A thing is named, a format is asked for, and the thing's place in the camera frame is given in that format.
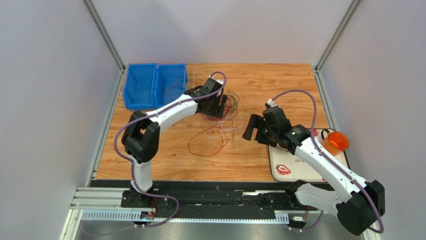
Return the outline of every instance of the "white tray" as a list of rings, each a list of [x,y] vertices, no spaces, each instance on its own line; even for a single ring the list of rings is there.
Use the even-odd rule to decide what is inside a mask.
[[[315,137],[320,143],[321,130],[323,128],[316,128],[318,135]],[[272,177],[278,182],[294,182],[299,179],[307,182],[325,182],[325,179],[319,175],[311,166],[309,166],[302,159],[293,156],[289,151],[281,150],[278,147],[268,146],[270,172]],[[343,165],[348,167],[348,160],[344,152],[335,156]]]

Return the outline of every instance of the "red wire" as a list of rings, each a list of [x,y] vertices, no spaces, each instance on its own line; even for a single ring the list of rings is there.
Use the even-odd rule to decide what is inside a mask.
[[[210,130],[210,129],[215,128],[215,127],[216,127],[216,126],[209,127],[209,128],[207,128],[206,130],[204,130],[204,131]],[[234,132],[232,132],[231,137],[230,137],[230,138],[228,138],[228,139],[224,139],[224,136],[223,136],[223,135],[220,135],[221,141],[219,141],[219,145],[220,145],[219,150],[217,150],[217,151],[216,151],[215,153],[213,153],[212,155],[202,155],[202,154],[199,154],[199,153],[194,153],[193,151],[191,151],[191,148],[190,148],[190,143],[192,142],[192,140],[194,140],[194,139],[195,139],[198,135],[200,135],[200,134],[202,134],[202,133],[203,133],[203,131],[201,131],[201,132],[200,132],[200,133],[198,133],[197,135],[193,136],[193,137],[189,140],[189,142],[188,142],[188,151],[189,151],[191,154],[193,154],[193,155],[197,155],[197,156],[201,156],[201,157],[205,157],[205,158],[213,157],[214,155],[218,154],[218,153],[222,150],[222,148],[223,148],[223,147],[225,147],[225,146],[228,144],[228,141],[229,141],[229,140],[234,139]]]
[[[223,134],[221,134],[220,135],[220,138],[221,138],[221,140],[219,141],[219,146],[220,146],[220,148],[219,148],[219,150],[217,150],[215,153],[213,153],[213,154],[211,154],[211,155],[203,155],[203,154],[200,154],[200,153],[194,153],[193,151],[191,151],[191,148],[190,148],[190,143],[192,142],[192,140],[194,140],[196,137],[198,137],[200,134],[202,134],[202,133],[204,133],[205,131],[208,131],[208,130],[211,130],[211,129],[213,129],[213,128],[216,128],[216,129],[213,129],[212,130],[212,134],[214,134],[214,133],[217,133],[218,131],[219,131],[219,127],[217,126],[217,122],[219,122],[219,121],[223,121],[224,119],[226,119],[226,117],[228,116],[228,113],[230,112],[230,110],[231,110],[231,100],[229,99],[229,98],[227,98],[226,99],[226,104],[225,104],[225,109],[223,110],[223,117],[222,118],[220,118],[220,117],[213,117],[213,116],[209,116],[209,115],[206,115],[206,114],[201,114],[202,115],[202,117],[204,118],[204,119],[206,119],[206,120],[209,120],[209,121],[216,121],[216,125],[214,125],[214,126],[212,126],[212,127],[209,127],[209,128],[207,128],[206,130],[204,130],[203,129],[203,131],[201,131],[200,133],[198,133],[198,134],[196,134],[195,136],[193,136],[190,140],[189,140],[189,142],[188,142],[188,145],[187,145],[187,147],[188,147],[188,151],[191,153],[191,154],[193,154],[193,155],[196,155],[196,156],[200,156],[200,157],[205,157],[205,158],[209,158],[209,157],[213,157],[214,155],[216,155],[216,154],[218,154],[221,150],[222,150],[222,148],[223,147],[225,147],[227,144],[228,144],[228,141],[229,140],[233,140],[234,139],[234,132],[235,131],[232,131],[232,135],[231,135],[231,137],[230,138],[228,138],[228,139],[224,139],[224,136],[223,136]]]

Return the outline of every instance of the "metal frame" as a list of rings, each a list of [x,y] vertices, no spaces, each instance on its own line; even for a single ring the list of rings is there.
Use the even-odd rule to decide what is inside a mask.
[[[81,0],[84,4],[84,6],[87,9],[87,12],[89,13],[91,19],[93,20],[93,23],[96,25],[97,30],[100,33],[100,36],[102,37],[103,41],[105,42],[106,47],[108,48],[109,52],[111,53],[112,58],[115,61],[115,64],[117,64],[117,67],[120,70],[125,69],[125,65],[123,64],[122,59],[120,58],[119,53],[117,52],[116,48],[114,47],[113,41],[111,40],[110,36],[108,35],[107,29],[105,28],[104,24],[102,23],[101,17],[99,17],[98,12],[96,11],[95,5],[93,4],[92,0]]]
[[[86,181],[87,187],[89,186],[90,182],[96,177],[98,166],[101,161],[102,152],[104,150],[105,142],[107,141],[108,131],[110,130],[110,125],[111,125],[111,122],[113,121],[114,111],[116,109],[115,107],[117,105],[117,101],[119,100],[120,90],[123,84],[125,73],[126,71],[122,70],[119,76],[119,79],[117,81],[117,86],[115,88],[114,96],[112,97],[112,100],[109,106],[108,116],[105,122],[103,123],[103,131],[96,146],[96,149],[97,149],[96,154],[94,155],[94,158],[92,160],[93,164],[92,164],[90,176],[87,178],[87,181]]]
[[[341,38],[343,32],[345,31],[346,27],[348,26],[348,23],[351,21],[352,17],[354,16],[355,12],[357,11],[357,9],[360,6],[362,1],[363,0],[352,0],[352,2],[350,3],[349,8],[347,9],[346,13],[344,14],[342,20],[340,21],[340,24],[338,25],[336,31],[333,34],[333,37],[331,38],[330,42],[328,43],[327,47],[325,48],[324,53],[322,54],[321,58],[319,59],[318,64],[315,67],[315,70],[318,73],[321,72],[322,68],[326,64],[330,54],[332,53],[337,42]]]
[[[331,109],[330,100],[324,88],[324,82],[321,78],[321,75],[315,70],[315,67],[312,66],[313,76],[315,78],[316,86],[318,87],[319,97],[321,98],[322,106],[324,107],[325,117],[327,118],[328,126],[331,129],[336,129],[335,117]]]

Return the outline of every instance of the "gray floor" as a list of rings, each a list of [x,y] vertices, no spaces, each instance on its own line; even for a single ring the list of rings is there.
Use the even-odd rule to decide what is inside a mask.
[[[308,225],[318,214],[311,213]],[[91,234],[104,234],[131,226],[125,221],[83,222],[84,229]],[[360,240],[347,232],[339,220],[324,214],[321,222],[311,231],[297,233],[278,224],[238,224],[238,223],[178,223],[169,222],[154,228],[132,228],[104,237],[89,237],[81,233],[77,240]]]

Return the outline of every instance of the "strawberry logo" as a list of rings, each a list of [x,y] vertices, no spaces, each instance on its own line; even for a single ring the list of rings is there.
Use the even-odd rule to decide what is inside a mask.
[[[318,136],[318,131],[316,129],[313,130],[313,136],[316,137]]]
[[[282,164],[277,164],[275,166],[275,169],[281,175],[287,175],[287,174],[292,173],[292,171],[290,171],[290,169],[288,167],[286,167],[285,165],[282,165]]]

